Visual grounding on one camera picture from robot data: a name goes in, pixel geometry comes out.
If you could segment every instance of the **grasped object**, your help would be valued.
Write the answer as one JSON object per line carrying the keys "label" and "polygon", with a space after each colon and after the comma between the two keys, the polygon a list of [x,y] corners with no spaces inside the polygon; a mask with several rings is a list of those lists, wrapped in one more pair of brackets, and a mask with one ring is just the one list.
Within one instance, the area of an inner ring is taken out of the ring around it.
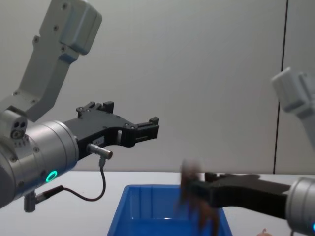
{"label": "grasped object", "polygon": [[189,190],[189,183],[200,179],[198,176],[198,173],[200,172],[199,170],[197,165],[188,166],[185,163],[182,165],[181,196],[179,204],[183,205],[184,203],[188,203],[189,215],[195,211],[198,213],[199,230],[202,230],[205,227],[207,220],[211,220],[211,235],[216,236],[218,235],[220,220],[217,210],[210,207],[206,200],[198,197]]}
{"label": "grasped object", "polygon": [[267,232],[267,230],[263,229],[261,233],[257,234],[257,236],[272,236],[271,234],[266,233],[266,232]]}

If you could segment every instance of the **white table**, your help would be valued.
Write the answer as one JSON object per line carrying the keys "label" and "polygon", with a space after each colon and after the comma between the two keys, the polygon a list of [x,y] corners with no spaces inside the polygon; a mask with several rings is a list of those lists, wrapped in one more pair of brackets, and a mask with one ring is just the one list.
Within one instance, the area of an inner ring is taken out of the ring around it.
{"label": "white table", "polygon": [[[85,202],[68,192],[59,193],[23,210],[23,198],[0,209],[1,236],[106,236],[123,189],[129,184],[179,184],[179,173],[106,172],[107,189],[97,202]],[[292,184],[301,176],[262,175],[261,178]],[[102,183],[99,172],[69,172],[37,189],[37,193],[62,184],[87,197],[96,197]],[[266,228],[273,236],[289,236],[286,221],[238,207],[224,209],[234,236],[256,236]]]}

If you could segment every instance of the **blue plastic bin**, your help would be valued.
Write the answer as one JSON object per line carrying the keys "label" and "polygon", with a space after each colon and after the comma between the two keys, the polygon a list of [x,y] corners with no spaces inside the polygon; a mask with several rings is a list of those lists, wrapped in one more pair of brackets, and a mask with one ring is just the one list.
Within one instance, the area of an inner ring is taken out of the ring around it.
{"label": "blue plastic bin", "polygon": [[[209,236],[211,222],[199,234],[197,216],[188,219],[188,208],[179,212],[178,185],[126,186],[107,236]],[[220,236],[232,236],[223,210],[220,210]]]}

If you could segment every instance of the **green led ring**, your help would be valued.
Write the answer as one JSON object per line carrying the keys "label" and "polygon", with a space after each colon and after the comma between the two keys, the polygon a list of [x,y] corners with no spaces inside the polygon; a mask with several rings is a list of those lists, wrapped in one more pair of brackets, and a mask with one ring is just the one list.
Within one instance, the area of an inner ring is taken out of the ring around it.
{"label": "green led ring", "polygon": [[49,173],[49,175],[47,176],[46,178],[46,182],[50,182],[52,180],[54,180],[58,175],[58,172],[57,171],[52,171],[51,173]]}

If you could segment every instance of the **gray wall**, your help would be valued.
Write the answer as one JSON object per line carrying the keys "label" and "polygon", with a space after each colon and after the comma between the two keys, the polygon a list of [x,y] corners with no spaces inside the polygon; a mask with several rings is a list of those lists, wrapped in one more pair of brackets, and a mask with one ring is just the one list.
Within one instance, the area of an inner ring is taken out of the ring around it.
{"label": "gray wall", "polygon": [[[284,67],[315,76],[315,1],[290,0]],[[294,115],[280,113],[276,173],[315,172],[315,154],[302,123]]]}
{"label": "gray wall", "polygon": [[[64,121],[93,100],[133,122],[160,117],[157,140],[109,147],[108,170],[271,173],[285,0],[90,0],[103,15],[91,52],[71,66],[56,106]],[[0,99],[17,88],[48,0],[0,1]],[[97,170],[96,156],[77,170]]]}

